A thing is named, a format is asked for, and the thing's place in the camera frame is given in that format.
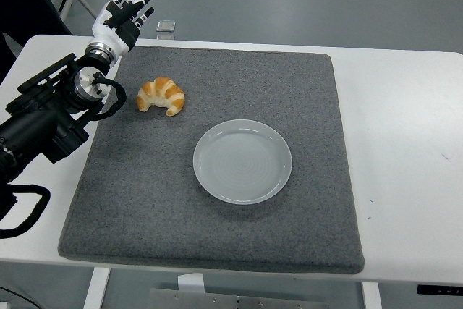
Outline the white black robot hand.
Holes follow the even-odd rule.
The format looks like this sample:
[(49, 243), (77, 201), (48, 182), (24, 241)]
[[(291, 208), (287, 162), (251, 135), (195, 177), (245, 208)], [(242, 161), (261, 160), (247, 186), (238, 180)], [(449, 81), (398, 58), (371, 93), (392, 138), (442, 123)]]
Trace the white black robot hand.
[(104, 51), (112, 62), (129, 52), (140, 35), (140, 28), (154, 13), (150, 0), (110, 0), (92, 27), (88, 50)]

